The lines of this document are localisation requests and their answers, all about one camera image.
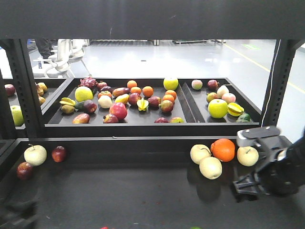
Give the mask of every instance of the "person's leg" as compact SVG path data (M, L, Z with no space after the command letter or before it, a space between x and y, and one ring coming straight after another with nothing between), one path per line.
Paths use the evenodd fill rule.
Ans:
M52 48L51 41L46 38L37 38L35 39L35 42L38 48L38 52L43 57L43 59L48 59L48 57L52 55L52 53L50 52Z

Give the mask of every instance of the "metal shelf frame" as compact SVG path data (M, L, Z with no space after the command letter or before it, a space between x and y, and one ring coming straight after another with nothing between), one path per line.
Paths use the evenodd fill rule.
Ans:
M298 0L271 0L268 4L239 0L40 0L33 4L35 8L27 1L3 0L0 8L0 46L7 52L30 138L44 137L45 127L27 51L28 38L277 39L262 125L277 124L295 51L305 41L305 1ZM5 95L0 96L3 118L9 112ZM0 124L1 135L14 138L12 119L6 120Z

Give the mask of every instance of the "white cable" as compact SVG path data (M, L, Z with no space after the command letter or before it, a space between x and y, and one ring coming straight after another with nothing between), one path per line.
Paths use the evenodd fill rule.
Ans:
M272 91L272 84L273 84L273 74L274 74L274 66L275 66L275 62L276 62L276 59L277 59L277 55L278 55L278 51L280 49L280 45L281 45L281 41L279 41L279 44L278 44L278 47L277 47L277 50L276 50L276 54L275 54L275 58L274 58L274 63L273 63L273 66L272 66L272 69L271 69L271 81L270 81L270 92L269 92L269 97L268 97L268 100L267 100L267 104L266 104L266 109L265 109L265 112L264 112L264 116L262 118L262 124L261 124L261 127L263 126L263 122L264 122L264 119L265 119L265 116L266 116L266 113L267 113L267 108L268 108L268 105L269 105L269 102L270 102L270 97L271 97L271 91Z

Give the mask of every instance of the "orange fruit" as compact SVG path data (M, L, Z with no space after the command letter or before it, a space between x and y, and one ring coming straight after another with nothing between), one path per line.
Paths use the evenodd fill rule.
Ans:
M164 100L169 100L172 103L175 103L175 98L171 94L166 94L165 96L163 96L162 101Z
M235 156L235 145L227 138L220 138L211 144L211 152L220 161L231 161Z
M174 99L177 98L177 93L175 91L173 91L173 90L168 90L168 91L165 92L165 94L172 95L174 97Z
M142 90L141 90L140 87L132 87L132 88L130 89L130 92L131 92L131 93L138 93L138 94L141 94Z
M137 87L137 86L138 86L138 84L137 84L137 82L134 81L134 80L130 80L130 81L127 82L127 87L128 87L129 89L132 89L133 87Z
M143 87L142 93L145 97L151 97L153 95L153 88L150 86Z

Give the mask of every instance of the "black tray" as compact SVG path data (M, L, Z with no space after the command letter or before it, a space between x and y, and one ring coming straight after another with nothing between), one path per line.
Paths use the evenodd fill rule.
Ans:
M35 229L303 228L304 187L286 198L237 203L230 185L253 167L234 160L222 163L216 180L200 174L190 148L218 138L33 139L31 144L46 147L48 158L27 181L17 179L16 167L29 141L18 139L0 157L1 204L33 202L34 210L24 217L37 218ZM63 163L50 156L57 145L70 152Z
M125 87L129 79L97 79L103 80L113 88ZM160 78L146 78L136 79L140 87L147 85L155 89L155 94L162 97L165 89L162 88L163 79ZM97 112L91 115L89 124L74 125L72 124L73 118L80 114L78 112L72 115L62 114L60 111L60 103L62 97L70 97L74 99L74 90L80 84L79 78L72 79L71 83L66 84L66 88L57 94L53 101L45 106L43 109L43 117L45 122L45 136L48 137L95 137L95 136L189 136L189 135L236 135L236 132L242 129L258 127L258 122L250 123L207 123L204 121L203 116L197 107L196 103L192 103L192 96L182 90L181 85L185 82L191 82L189 79L179 79L180 85L176 92L177 97L174 110L170 116L162 114L160 110L149 109L147 113L139 113L137 108L129 108L129 114L125 121L127 123L118 124L103 124L102 117L108 113L108 110L100 109L98 106ZM248 103L245 105L251 107L252 104L240 91L236 91L239 97L243 97L243 101ZM260 112L254 107L252 110L254 114L252 117L258 117ZM172 116L181 116L186 123L178 124L155 124L153 123L156 118L165 116L170 119Z
M48 87L47 92L44 93L43 97L46 99L46 101L41 105L41 109L43 109L52 99L53 96L57 94L58 91L60 91L61 87L64 87L63 83L66 79L36 79L35 82L43 82ZM5 79L5 84L14 84L12 79ZM13 96L8 97L10 106L13 105L20 105L17 97L17 93L15 93ZM18 137L26 137L26 131L25 131L25 125L17 126L16 127Z

